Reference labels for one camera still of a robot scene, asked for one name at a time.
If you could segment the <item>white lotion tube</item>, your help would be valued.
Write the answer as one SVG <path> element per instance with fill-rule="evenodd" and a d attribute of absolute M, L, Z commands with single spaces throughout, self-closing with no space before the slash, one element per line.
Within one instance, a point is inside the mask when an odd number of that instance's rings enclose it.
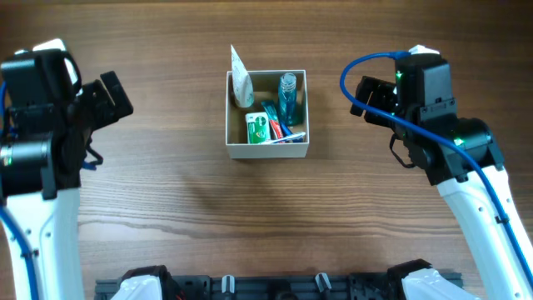
<path fill-rule="evenodd" d="M 232 85 L 236 105 L 240 108 L 249 108 L 254 103 L 252 79 L 233 45 L 231 45 L 231 57 Z"/>

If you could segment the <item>blue white toothbrush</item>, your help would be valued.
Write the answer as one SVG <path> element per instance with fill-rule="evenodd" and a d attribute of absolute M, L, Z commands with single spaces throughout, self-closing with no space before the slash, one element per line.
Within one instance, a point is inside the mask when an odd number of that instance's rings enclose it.
<path fill-rule="evenodd" d="M 286 137 L 278 138 L 275 140 L 266 140 L 261 142 L 261 145 L 270 145 L 276 143 L 293 142 L 296 140 L 302 140 L 306 136 L 306 132 L 296 132 Z"/>

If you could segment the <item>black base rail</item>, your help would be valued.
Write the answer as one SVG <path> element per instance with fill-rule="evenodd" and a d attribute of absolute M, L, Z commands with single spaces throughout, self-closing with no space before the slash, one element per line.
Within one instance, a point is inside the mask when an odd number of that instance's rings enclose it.
<path fill-rule="evenodd" d="M 222 279 L 209 276 L 174 276 L 186 299 L 274 299 L 291 292 L 298 299 L 323 299 L 313 276 L 236 277 L 234 292 L 222 291 Z M 397 295 L 383 272 L 329 276 L 330 299 L 393 299 Z"/>

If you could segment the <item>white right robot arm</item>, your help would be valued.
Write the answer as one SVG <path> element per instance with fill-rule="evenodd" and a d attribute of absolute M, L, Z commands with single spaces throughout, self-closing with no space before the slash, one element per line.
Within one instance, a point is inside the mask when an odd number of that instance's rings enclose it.
<path fill-rule="evenodd" d="M 532 245 L 512 202 L 503 156 L 480 119 L 459 118 L 442 78 L 409 80 L 407 90 L 363 77 L 351 113 L 390 128 L 408 150 L 409 168 L 426 172 L 454 213 L 487 295 L 532 297 Z"/>

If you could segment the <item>green white soap packet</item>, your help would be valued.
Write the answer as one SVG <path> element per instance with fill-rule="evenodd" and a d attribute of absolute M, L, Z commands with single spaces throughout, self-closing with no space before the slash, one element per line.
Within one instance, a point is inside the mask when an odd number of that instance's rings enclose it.
<path fill-rule="evenodd" d="M 259 144 L 271 139 L 269 117 L 265 112 L 247 113 L 245 120 L 249 144 Z"/>

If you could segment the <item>Colgate toothpaste tube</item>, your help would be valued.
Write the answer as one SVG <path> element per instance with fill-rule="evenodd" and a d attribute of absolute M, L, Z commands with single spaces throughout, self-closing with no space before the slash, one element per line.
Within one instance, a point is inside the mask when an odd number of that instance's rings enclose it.
<path fill-rule="evenodd" d="M 278 120 L 277 111 L 275 107 L 275 103 L 272 100 L 269 101 L 263 101 L 262 106 L 269 117 L 269 124 L 271 126 L 271 130 L 274 133 L 274 137 L 272 140 L 278 140 L 284 137 L 283 131 L 281 130 L 281 125 Z"/>

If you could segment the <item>white cardboard box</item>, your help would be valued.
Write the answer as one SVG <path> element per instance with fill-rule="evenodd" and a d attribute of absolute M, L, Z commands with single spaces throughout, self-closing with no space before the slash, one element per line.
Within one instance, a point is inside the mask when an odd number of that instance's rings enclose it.
<path fill-rule="evenodd" d="M 304 132 L 302 142 L 276 144 L 250 144 L 247 142 L 247 113 L 262 113 L 263 101 L 278 100 L 278 85 L 285 70 L 250 71 L 255 102 L 252 107 L 239 108 L 235 104 L 232 86 L 232 72 L 226 75 L 226 111 L 225 111 L 225 142 L 228 154 L 232 159 L 245 158 L 303 158 L 307 154 L 311 141 L 310 117 L 307 96 L 306 71 L 293 70 L 296 75 L 297 116 L 301 121 L 291 127 L 294 133 Z"/>

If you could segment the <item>blue Listerine mouthwash bottle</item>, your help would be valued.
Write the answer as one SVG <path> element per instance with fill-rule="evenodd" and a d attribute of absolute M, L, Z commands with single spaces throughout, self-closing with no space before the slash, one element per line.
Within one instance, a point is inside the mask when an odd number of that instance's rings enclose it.
<path fill-rule="evenodd" d="M 280 121 L 287 126 L 296 125 L 299 121 L 297 116 L 296 75 L 292 72 L 286 72 L 280 77 L 278 105 Z"/>

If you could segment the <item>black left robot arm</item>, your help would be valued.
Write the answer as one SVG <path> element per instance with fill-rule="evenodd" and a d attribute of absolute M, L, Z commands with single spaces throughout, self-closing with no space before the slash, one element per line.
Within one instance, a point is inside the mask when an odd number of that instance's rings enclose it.
<path fill-rule="evenodd" d="M 103 157 L 92 134 L 131 115 L 115 72 L 58 100 L 16 96 L 1 135 L 1 223 L 19 299 L 82 299 L 80 172 Z"/>

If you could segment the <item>blue disposable razor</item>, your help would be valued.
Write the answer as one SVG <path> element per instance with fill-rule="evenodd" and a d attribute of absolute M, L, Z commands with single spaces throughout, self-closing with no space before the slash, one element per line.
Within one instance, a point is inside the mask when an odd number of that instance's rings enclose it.
<path fill-rule="evenodd" d="M 284 136 L 289 136 L 289 135 L 292 135 L 292 131 L 291 129 L 283 122 L 280 122 L 280 127 L 281 127 L 281 130 L 284 134 Z M 300 138 L 300 139 L 296 139 L 296 140 L 293 140 L 294 143 L 303 143 L 304 142 L 304 139 L 303 138 Z"/>

